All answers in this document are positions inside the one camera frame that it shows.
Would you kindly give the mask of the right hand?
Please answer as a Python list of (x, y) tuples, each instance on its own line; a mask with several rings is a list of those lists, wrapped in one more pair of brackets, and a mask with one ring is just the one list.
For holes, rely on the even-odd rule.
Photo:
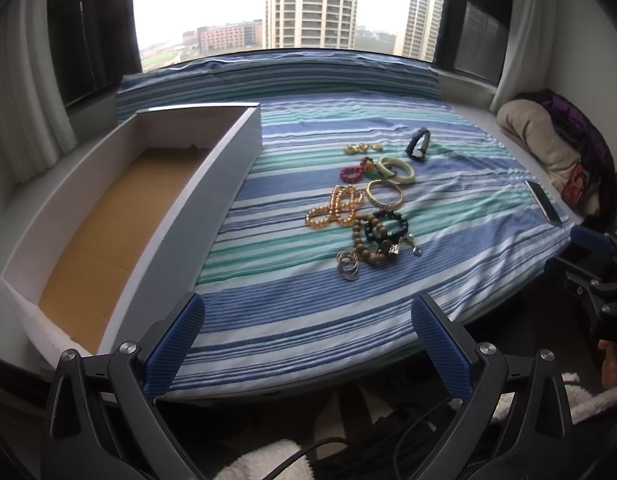
[(605, 352), (601, 366), (601, 384), (605, 390), (610, 390), (617, 386), (617, 343), (601, 339), (598, 341), (598, 349)]

